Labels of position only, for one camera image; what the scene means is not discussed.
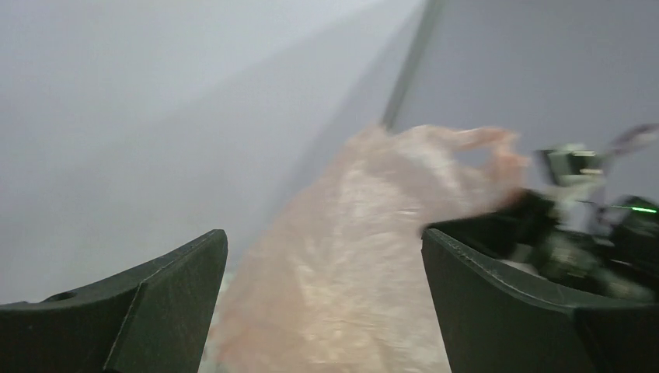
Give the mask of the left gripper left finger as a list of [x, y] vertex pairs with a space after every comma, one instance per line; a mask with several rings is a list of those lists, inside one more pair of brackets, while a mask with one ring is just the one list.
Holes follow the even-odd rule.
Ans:
[[209, 231], [81, 288], [1, 307], [3, 372], [195, 372], [228, 257]]

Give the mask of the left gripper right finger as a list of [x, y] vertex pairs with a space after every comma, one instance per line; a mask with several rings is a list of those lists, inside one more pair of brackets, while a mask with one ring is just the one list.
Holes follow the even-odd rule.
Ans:
[[421, 252], [453, 372], [658, 370], [657, 305], [554, 284], [437, 229]]

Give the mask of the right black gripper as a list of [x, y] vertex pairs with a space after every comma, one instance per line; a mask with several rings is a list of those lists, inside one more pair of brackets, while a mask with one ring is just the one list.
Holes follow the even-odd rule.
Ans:
[[562, 226], [557, 204], [522, 193], [511, 204], [426, 226], [493, 258], [523, 263], [546, 280], [632, 302], [654, 300], [654, 202], [623, 196], [594, 206], [584, 232]]

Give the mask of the pink plastic trash bag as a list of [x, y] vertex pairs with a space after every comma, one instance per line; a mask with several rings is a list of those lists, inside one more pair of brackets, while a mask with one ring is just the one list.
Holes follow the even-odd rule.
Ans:
[[352, 137], [242, 258], [200, 371], [449, 371], [421, 232], [515, 199], [515, 139], [434, 125]]

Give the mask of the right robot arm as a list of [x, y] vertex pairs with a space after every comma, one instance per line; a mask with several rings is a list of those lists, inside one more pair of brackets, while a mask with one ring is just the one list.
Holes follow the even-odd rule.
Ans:
[[510, 206], [430, 225], [495, 260], [522, 264], [579, 291], [633, 302], [658, 300], [658, 206], [638, 196], [597, 207], [587, 231], [563, 227], [556, 202], [524, 190]]

